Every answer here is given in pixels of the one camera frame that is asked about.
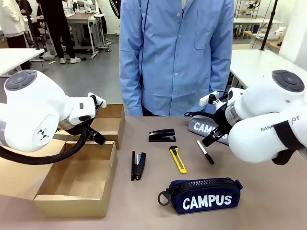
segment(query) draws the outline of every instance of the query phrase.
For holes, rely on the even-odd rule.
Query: navy blue pencil case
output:
[[[214,178],[172,181],[158,196],[160,205],[172,205],[178,214],[234,208],[240,201],[243,188],[238,180]],[[167,202],[161,201],[164,196]]]

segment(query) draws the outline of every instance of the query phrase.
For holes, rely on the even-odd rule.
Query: shirt pocket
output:
[[[194,46],[196,49],[205,49],[218,23],[218,15],[210,9],[197,10]]]

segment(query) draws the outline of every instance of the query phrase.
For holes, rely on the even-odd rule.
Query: shoe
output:
[[[65,64],[66,63],[66,58],[60,58],[60,63]]]
[[[76,63],[78,63],[78,62],[80,62],[80,61],[81,61],[81,59],[78,58],[78,57],[71,58],[71,64],[76,64]]]

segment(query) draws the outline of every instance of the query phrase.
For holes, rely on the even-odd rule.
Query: black stand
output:
[[[27,2],[25,0],[22,0],[22,4],[24,5],[25,15],[27,16],[27,19],[28,19],[28,25],[29,25],[29,28],[30,28],[30,31],[31,31],[31,34],[32,34],[32,38],[33,38],[33,41],[34,41],[34,44],[35,44],[35,48],[39,49],[38,42],[36,40],[32,21],[31,21],[31,17],[30,17],[30,14],[29,14]]]
[[[275,13],[276,13],[277,2],[278,2],[278,0],[275,0],[274,6],[273,6],[273,10],[272,10],[272,13],[271,13],[271,18],[270,18],[270,21],[269,21],[269,24],[268,24],[268,29],[267,29],[267,32],[265,33],[265,37],[263,39],[262,46],[261,46],[261,49],[260,49],[261,51],[264,50],[265,44],[266,44],[266,42],[268,40],[269,32],[270,32],[270,29],[271,29],[271,26],[272,26],[272,22],[273,22]]]

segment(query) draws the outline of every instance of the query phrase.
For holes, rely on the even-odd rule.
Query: blue shirt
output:
[[[122,0],[119,78],[130,116],[142,116],[140,69],[147,0]],[[201,97],[228,81],[234,0],[149,0],[143,52],[143,105],[155,115],[199,111]],[[205,108],[214,113],[214,106]]]

